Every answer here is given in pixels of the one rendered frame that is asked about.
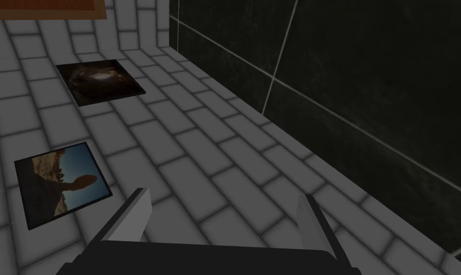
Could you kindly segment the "dark brown wall picture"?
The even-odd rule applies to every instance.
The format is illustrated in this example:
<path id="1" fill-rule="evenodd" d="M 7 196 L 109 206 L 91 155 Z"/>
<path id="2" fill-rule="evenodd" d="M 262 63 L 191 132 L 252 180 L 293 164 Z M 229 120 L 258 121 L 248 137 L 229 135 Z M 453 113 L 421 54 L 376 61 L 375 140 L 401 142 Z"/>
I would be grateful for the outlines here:
<path id="1" fill-rule="evenodd" d="M 79 107 L 146 93 L 117 60 L 59 64 L 56 69 Z"/>

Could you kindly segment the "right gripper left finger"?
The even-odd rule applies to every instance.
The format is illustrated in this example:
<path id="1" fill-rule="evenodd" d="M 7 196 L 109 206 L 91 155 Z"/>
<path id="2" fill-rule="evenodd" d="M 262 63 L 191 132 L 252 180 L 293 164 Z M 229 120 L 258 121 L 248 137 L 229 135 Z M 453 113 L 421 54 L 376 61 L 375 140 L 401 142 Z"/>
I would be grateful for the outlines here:
<path id="1" fill-rule="evenodd" d="M 148 188 L 137 188 L 100 231 L 102 241 L 140 241 L 152 214 Z"/>

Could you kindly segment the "blue sky rock wall picture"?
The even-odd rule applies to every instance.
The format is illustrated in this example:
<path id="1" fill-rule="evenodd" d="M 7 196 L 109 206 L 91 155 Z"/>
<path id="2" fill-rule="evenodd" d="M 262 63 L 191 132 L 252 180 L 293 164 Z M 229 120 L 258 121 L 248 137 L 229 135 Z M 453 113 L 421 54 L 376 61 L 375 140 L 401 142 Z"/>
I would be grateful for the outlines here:
<path id="1" fill-rule="evenodd" d="M 112 196 L 87 142 L 14 161 L 28 230 Z"/>

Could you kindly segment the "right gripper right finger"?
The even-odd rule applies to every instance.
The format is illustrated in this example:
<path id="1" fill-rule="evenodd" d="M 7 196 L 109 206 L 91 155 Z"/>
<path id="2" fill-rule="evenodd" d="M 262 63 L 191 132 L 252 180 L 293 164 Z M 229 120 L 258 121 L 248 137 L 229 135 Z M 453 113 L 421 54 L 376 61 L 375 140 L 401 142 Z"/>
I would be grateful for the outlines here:
<path id="1" fill-rule="evenodd" d="M 338 261 L 348 260 L 323 211 L 311 194 L 303 193 L 298 196 L 296 223 L 304 249 L 326 251 Z"/>

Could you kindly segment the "brown wooden door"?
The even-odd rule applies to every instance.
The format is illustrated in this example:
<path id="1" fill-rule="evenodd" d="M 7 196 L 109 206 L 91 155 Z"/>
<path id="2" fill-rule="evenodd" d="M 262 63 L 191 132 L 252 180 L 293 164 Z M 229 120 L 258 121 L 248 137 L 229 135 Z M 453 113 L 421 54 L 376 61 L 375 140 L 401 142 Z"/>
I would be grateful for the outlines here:
<path id="1" fill-rule="evenodd" d="M 105 20 L 104 0 L 0 0 L 0 20 Z"/>

